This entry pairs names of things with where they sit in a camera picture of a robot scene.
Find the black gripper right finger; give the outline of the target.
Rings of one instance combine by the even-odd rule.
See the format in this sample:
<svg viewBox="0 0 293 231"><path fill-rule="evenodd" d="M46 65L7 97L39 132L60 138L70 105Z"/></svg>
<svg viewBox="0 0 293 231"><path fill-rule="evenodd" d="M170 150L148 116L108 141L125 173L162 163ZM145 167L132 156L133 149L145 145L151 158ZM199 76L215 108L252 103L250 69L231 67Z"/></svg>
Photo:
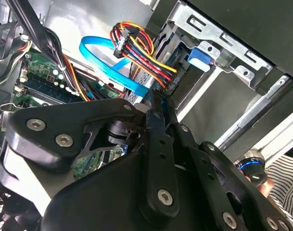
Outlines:
<svg viewBox="0 0 293 231"><path fill-rule="evenodd" d="M208 231L293 231L287 216L258 186L268 179L263 158L233 164L213 143L197 144L189 128L177 121L173 104L165 103L175 161L189 172L190 194Z"/></svg>

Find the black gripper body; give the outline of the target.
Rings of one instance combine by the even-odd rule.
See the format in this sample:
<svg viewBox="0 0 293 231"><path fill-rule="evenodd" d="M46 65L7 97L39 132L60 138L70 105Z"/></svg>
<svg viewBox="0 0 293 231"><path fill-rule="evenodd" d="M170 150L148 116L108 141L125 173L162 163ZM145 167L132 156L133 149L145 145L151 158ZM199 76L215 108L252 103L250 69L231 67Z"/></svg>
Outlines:
<svg viewBox="0 0 293 231"><path fill-rule="evenodd" d="M55 195L43 231L204 231L171 146L143 146Z"/></svg>

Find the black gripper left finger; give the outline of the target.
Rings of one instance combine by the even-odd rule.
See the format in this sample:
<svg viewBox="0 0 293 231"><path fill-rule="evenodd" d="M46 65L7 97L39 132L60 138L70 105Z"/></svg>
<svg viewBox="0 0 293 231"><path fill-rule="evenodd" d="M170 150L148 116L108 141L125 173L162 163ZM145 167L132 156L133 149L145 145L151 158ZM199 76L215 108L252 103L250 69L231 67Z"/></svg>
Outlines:
<svg viewBox="0 0 293 231"><path fill-rule="evenodd" d="M166 102L152 90L136 105L107 99L19 110L6 131L6 158L18 161L10 172L30 187L29 199L44 217L55 195L78 181L72 171L79 158L118 144L129 147L127 154L172 147Z"/></svg>

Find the person's hand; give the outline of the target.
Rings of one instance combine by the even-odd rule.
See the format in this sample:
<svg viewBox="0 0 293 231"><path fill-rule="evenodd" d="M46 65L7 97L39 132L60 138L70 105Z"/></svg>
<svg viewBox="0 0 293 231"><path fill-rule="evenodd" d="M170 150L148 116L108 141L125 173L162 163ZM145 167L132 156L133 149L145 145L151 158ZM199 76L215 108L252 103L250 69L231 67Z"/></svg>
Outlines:
<svg viewBox="0 0 293 231"><path fill-rule="evenodd" d="M274 182L272 179L268 178L267 181L257 188L258 190L267 198L274 187Z"/></svg>

